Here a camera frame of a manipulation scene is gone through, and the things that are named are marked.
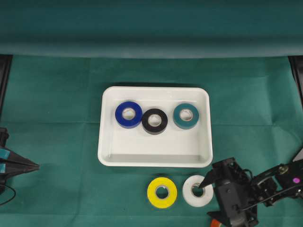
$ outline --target green backdrop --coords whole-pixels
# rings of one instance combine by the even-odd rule
[[[112,85],[202,87],[210,96],[214,161],[236,157],[254,174],[291,160],[303,144],[303,112],[288,59],[138,60],[14,56],[1,126],[7,147],[41,165],[12,179],[2,226],[184,227],[210,224],[182,185],[210,167],[107,167],[97,159],[101,95]],[[147,200],[157,175],[178,188],[167,210]],[[259,206],[262,227],[300,226],[303,201]]]
[[[3,0],[0,53],[212,58],[303,54],[301,0]]]

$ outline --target cable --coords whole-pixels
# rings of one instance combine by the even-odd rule
[[[249,172],[250,174],[250,180],[253,179],[253,175],[252,175],[252,172],[249,170],[249,169],[243,169],[244,172]]]
[[[3,186],[3,187],[6,187],[6,188],[9,188],[9,189],[11,189],[13,192],[14,192],[14,195],[9,199],[9,200],[6,200],[5,202],[3,202],[3,203],[0,203],[0,206],[2,206],[2,205],[4,205],[4,204],[6,204],[6,203],[8,203],[8,202],[10,202],[10,201],[12,201],[14,198],[15,198],[15,196],[16,196],[16,190],[15,189],[13,189],[12,187],[10,187],[10,186],[7,186],[7,185],[5,185],[5,184],[0,184],[0,186]]]
[[[268,198],[266,198],[266,199],[264,199],[264,200],[261,200],[261,201],[255,203],[255,204],[253,204],[253,205],[251,205],[251,206],[249,206],[249,207],[245,207],[245,208],[239,209],[239,211],[246,211],[246,210],[249,210],[250,208],[253,208],[253,207],[257,206],[259,203],[265,202],[265,201],[267,201],[267,200],[270,200],[271,198],[274,198],[274,197],[277,196],[277,195],[280,195],[280,194],[282,194],[282,193],[285,193],[286,191],[289,191],[289,190],[294,189],[294,188],[297,188],[297,187],[302,187],[302,186],[303,186],[303,183],[294,185],[294,186],[292,186],[292,187],[290,187],[290,188],[286,188],[286,189],[281,190],[281,191],[277,192],[276,194],[274,194],[274,195],[272,195],[272,196],[269,196]]]

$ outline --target yellow tape roll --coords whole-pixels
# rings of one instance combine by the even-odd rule
[[[165,187],[168,191],[168,196],[161,199],[157,196],[156,191],[160,187]],[[151,204],[157,208],[165,209],[170,207],[177,199],[177,187],[166,177],[158,177],[154,179],[147,188],[147,198]]]

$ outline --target green tabletop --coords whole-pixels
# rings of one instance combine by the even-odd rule
[[[236,157],[258,174],[289,162],[303,145],[303,112],[286,57],[138,60],[14,56],[1,117],[7,147],[41,165],[9,185],[2,226],[208,227],[205,207],[189,206],[182,185],[207,168],[107,167],[97,159],[103,91],[113,85],[201,87],[210,96],[214,162]],[[147,200],[148,183],[178,189],[166,210]],[[0,199],[4,200],[5,192]],[[262,227],[300,226],[303,201],[259,205]]]

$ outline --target white tray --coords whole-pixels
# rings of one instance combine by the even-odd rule
[[[115,110],[125,101],[140,105],[143,113],[163,110],[168,125],[158,135],[148,134],[140,123],[122,128]],[[199,111],[199,121],[189,130],[173,122],[174,108],[191,103]],[[106,166],[205,167],[212,162],[212,134],[209,96],[201,88],[189,87],[109,87],[102,96],[98,158]]]

